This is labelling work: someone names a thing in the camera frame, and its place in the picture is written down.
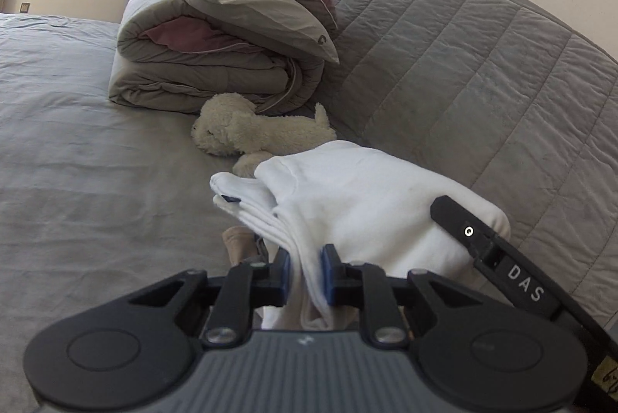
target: stuffed dog's ear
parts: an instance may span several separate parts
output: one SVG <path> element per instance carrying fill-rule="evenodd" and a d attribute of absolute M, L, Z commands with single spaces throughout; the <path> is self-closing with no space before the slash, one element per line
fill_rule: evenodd
<path fill-rule="evenodd" d="M 226 127 L 229 144 L 241 153 L 260 151 L 265 144 L 265 134 L 253 113 L 235 111 Z"/>

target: yellow sticker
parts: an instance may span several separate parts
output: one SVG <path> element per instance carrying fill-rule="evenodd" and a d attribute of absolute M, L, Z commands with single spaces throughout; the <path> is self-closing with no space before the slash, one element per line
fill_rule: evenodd
<path fill-rule="evenodd" d="M 618 401 L 618 362 L 606 356 L 595 369 L 591 380 L 607 392 L 614 401 Z"/>

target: plush toy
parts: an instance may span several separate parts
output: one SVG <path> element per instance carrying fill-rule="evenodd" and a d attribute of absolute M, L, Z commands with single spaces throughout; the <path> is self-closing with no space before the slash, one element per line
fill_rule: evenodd
<path fill-rule="evenodd" d="M 292 155 L 334 141 L 326 110 L 315 105 L 315 119 L 266 117 L 240 94 L 219 94 L 207 100 L 191 129 L 201 150 L 212 155 L 243 154 L 232 168 L 240 177 L 253 177 L 259 163 L 275 155 Z"/>

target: folded white shirt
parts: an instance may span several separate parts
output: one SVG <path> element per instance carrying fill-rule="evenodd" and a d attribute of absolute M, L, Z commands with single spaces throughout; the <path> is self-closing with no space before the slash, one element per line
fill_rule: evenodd
<path fill-rule="evenodd" d="M 484 279 L 473 272 L 468 252 L 430 217 L 430 206 L 441 195 L 505 239 L 510 235 L 505 214 L 468 188 L 347 141 L 271 158 L 258 166 L 255 177 L 221 172 L 210 185 L 218 207 L 264 237 L 271 260 L 278 247 L 290 253 L 288 303 L 265 308 L 264 329 L 345 328 L 352 312 L 329 307 L 322 291 L 319 253 L 327 243 L 346 263 L 374 263 L 395 277 L 424 268 L 478 289 Z"/>

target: screw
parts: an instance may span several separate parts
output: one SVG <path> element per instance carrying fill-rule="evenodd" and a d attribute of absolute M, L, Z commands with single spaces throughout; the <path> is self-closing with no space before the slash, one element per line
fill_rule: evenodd
<path fill-rule="evenodd" d="M 401 343 L 406 339 L 406 332 L 401 328 L 395 328 L 388 326 L 386 328 L 380 328 L 376 331 L 376 340 L 383 344 L 395 344 Z"/>
<path fill-rule="evenodd" d="M 226 345 L 236 339 L 236 331 L 232 328 L 214 328 L 208 330 L 206 339 L 214 345 Z"/>

